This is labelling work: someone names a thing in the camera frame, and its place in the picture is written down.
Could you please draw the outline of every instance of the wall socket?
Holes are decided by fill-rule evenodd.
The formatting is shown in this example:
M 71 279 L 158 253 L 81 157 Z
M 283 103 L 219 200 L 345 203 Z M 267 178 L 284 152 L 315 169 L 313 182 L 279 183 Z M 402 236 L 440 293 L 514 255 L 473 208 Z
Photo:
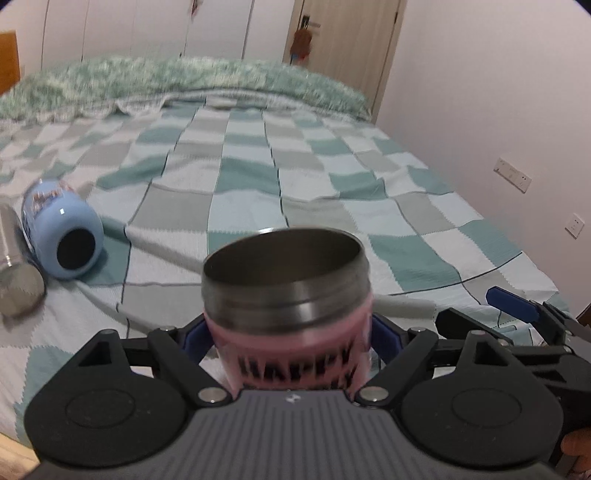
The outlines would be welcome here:
M 507 180 L 509 183 L 515 185 L 523 193 L 527 192 L 527 189 L 529 188 L 531 183 L 531 178 L 529 178 L 522 171 L 517 170 L 509 162 L 503 160 L 502 158 L 499 158 L 496 161 L 495 168 L 493 168 L 493 170 L 497 172 L 505 180 Z
M 585 226 L 585 222 L 576 213 L 573 213 L 569 222 L 566 224 L 566 231 L 573 237 L 578 238 L 581 230 Z

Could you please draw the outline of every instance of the finger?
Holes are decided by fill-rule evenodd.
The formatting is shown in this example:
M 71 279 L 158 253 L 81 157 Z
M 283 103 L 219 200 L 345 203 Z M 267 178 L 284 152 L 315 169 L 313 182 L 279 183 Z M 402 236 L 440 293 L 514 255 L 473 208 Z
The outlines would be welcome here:
M 587 470 L 591 470 L 591 458 L 581 456 L 578 460 L 574 463 L 573 472 L 575 473 L 583 473 Z
M 565 455 L 591 456 L 591 428 L 569 433 L 562 439 L 560 448 Z

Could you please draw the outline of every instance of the stainless steel bottle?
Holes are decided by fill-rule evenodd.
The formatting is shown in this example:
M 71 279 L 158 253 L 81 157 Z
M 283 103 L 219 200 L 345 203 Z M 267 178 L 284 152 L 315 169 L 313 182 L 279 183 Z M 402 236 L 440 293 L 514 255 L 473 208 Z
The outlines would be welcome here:
M 45 295 L 46 287 L 17 213 L 0 203 L 0 313 L 8 317 L 24 315 Z
M 223 247 L 203 266 L 207 315 L 221 327 L 255 335 L 341 319 L 370 292 L 363 245 L 334 229 L 264 232 Z

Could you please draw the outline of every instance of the stainless steel cup rim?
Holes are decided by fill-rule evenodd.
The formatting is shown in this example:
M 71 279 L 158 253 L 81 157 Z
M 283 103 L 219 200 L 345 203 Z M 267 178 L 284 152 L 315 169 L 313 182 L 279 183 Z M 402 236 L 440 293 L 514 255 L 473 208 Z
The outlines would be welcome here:
M 269 229 L 209 255 L 207 315 L 231 330 L 284 333 L 342 318 L 370 292 L 363 244 L 331 228 Z

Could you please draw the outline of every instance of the bed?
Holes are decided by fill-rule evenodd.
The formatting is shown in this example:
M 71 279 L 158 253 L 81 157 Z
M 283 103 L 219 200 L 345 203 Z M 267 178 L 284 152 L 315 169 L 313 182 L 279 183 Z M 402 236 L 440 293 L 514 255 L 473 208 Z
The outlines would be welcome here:
M 50 280 L 36 312 L 0 322 L 0 433 L 28 444 L 28 402 L 98 330 L 141 336 L 199 315 L 205 256 L 265 228 L 355 234 L 376 309 L 404 327 L 435 329 L 453 306 L 539 343 L 485 293 L 565 309 L 551 280 L 370 118 L 360 93 L 325 77 L 212 59 L 86 61 L 1 97 L 0 197 L 20 211 L 32 181 L 59 177 L 106 238 L 91 272 Z

